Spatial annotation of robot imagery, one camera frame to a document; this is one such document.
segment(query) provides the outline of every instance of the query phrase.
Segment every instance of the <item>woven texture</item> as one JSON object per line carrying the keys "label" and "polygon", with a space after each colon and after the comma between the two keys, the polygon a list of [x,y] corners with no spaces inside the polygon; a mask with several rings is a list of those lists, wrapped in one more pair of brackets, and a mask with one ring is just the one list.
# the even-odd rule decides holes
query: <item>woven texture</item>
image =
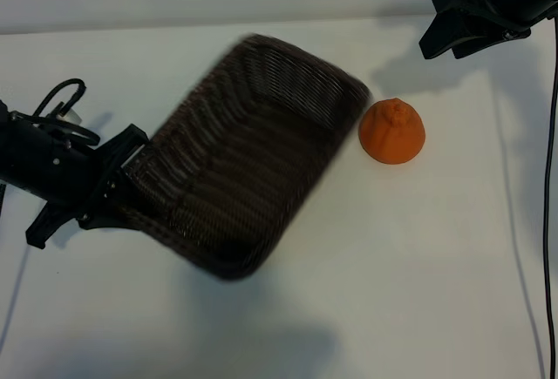
{"label": "woven texture", "polygon": [[244,39],[180,104],[127,173],[135,227],[223,279],[252,274],[354,125],[355,78],[270,37]]}

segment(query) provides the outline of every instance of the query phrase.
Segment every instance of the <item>orange object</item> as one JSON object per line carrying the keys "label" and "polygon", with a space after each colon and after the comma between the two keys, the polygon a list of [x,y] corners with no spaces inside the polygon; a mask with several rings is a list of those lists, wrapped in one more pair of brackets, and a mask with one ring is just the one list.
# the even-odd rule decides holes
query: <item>orange object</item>
{"label": "orange object", "polygon": [[399,98],[382,100],[366,111],[358,130],[360,144],[371,157],[385,164],[402,164],[425,144],[422,120]]}

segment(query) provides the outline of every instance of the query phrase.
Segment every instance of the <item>black wire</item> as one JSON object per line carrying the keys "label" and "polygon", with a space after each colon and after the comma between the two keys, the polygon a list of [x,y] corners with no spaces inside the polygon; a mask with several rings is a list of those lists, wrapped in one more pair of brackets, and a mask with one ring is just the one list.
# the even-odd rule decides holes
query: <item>black wire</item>
{"label": "black wire", "polygon": [[56,96],[59,91],[61,91],[68,85],[78,85],[78,89],[75,93],[73,93],[70,100],[68,100],[68,103],[66,103],[64,106],[62,106],[62,109],[60,109],[59,114],[64,116],[81,99],[81,97],[85,93],[85,90],[87,89],[87,87],[85,87],[84,80],[82,80],[81,78],[70,78],[69,80],[65,80],[54,87],[35,110],[33,116],[39,116],[43,112],[44,108],[51,102],[54,96]]}
{"label": "black wire", "polygon": [[0,183],[0,217],[2,217],[3,197],[6,194],[6,184]]}
{"label": "black wire", "polygon": [[555,18],[556,66],[555,81],[550,104],[550,125],[548,128],[547,166],[544,172],[544,215],[542,226],[542,259],[544,264],[544,290],[547,301],[548,336],[550,338],[550,379],[556,378],[556,341],[555,323],[552,317],[552,299],[550,296],[550,265],[548,262],[548,209],[550,208],[550,170],[552,152],[555,143],[556,99],[558,99],[558,18]]}
{"label": "black wire", "polygon": [[25,113],[16,112],[15,116],[22,120],[29,122],[30,124],[35,125],[44,125],[44,126],[55,126],[57,128],[62,129],[69,129],[72,132],[72,135],[77,134],[77,139],[82,144],[87,146],[96,146],[101,138],[95,132],[85,129],[79,125],[73,124],[71,122],[66,122],[64,120],[59,120],[56,118],[41,118],[38,116],[29,116]]}

